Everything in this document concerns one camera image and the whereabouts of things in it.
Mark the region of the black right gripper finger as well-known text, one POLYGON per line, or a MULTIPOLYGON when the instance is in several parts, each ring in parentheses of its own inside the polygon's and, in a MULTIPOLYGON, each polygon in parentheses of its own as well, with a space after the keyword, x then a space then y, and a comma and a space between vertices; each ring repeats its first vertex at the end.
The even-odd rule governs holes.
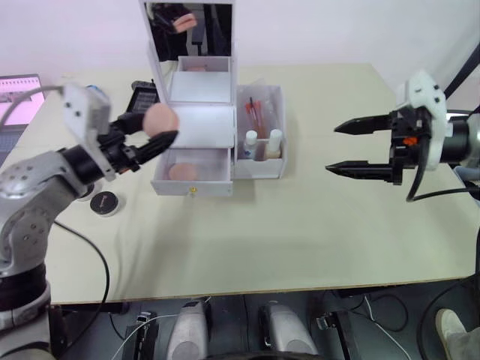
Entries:
POLYGON ((391 128, 390 115, 372 115, 361 118, 352 118, 339 124, 334 132, 350 135, 372 134, 376 131, 385 131, 391 128))
POLYGON ((342 161, 325 167, 331 173, 351 179, 382 180, 392 182, 392 167, 389 164, 361 161, 342 161))

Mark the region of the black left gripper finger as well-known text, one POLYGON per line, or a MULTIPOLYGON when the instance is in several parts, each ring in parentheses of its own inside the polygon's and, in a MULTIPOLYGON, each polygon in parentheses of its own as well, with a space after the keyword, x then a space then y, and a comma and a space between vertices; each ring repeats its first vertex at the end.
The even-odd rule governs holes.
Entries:
POLYGON ((124 134, 135 134, 143 131, 143 119, 145 114, 142 112, 125 112, 119 116, 119 129, 124 134))
POLYGON ((165 152, 176 140, 179 132, 177 130, 164 131, 153 136, 149 141, 137 148, 135 151, 135 159, 138 164, 144 164, 156 158, 165 152))

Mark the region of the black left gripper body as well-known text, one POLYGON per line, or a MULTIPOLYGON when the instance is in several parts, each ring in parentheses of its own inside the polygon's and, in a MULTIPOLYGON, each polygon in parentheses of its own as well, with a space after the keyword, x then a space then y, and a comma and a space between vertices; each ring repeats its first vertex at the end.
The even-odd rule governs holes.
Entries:
POLYGON ((100 144, 100 150, 108 160, 116 173, 122 174, 128 170, 136 172, 140 166, 133 159, 134 155, 128 155, 131 148, 125 145, 126 136, 119 129, 119 120, 109 124, 109 132, 105 135, 98 135, 97 141, 100 144))

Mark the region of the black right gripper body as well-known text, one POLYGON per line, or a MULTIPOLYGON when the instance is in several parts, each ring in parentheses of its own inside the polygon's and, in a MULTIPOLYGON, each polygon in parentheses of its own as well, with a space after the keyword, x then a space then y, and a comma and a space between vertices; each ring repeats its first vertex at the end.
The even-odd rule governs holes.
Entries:
POLYGON ((404 106, 389 113, 391 146, 389 166, 393 185, 401 185, 403 171, 420 166, 425 171, 430 145, 430 112, 421 106, 404 106))

